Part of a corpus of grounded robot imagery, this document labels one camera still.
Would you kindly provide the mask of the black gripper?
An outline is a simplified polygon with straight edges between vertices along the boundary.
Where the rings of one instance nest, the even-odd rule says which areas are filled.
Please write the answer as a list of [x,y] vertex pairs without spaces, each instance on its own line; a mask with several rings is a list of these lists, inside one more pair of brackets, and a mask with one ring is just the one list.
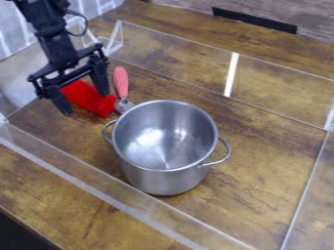
[[40,33],[36,35],[48,63],[28,76],[28,82],[35,87],[36,95],[49,99],[60,112],[71,116],[73,111],[60,88],[88,75],[97,93],[103,97],[109,95],[108,61],[101,50],[103,45],[95,43],[77,50],[68,31],[61,31],[53,36],[41,36]]

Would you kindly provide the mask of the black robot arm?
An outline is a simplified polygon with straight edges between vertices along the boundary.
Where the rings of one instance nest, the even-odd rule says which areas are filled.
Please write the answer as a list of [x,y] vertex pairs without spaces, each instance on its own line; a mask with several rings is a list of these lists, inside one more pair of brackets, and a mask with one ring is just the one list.
[[27,22],[32,25],[33,35],[48,60],[47,65],[28,76],[36,95],[49,99],[65,116],[73,114],[69,102],[61,89],[84,76],[89,76],[97,93],[109,94],[107,65],[103,45],[77,50],[67,29],[65,15],[85,16],[69,9],[68,0],[8,0],[13,2]]

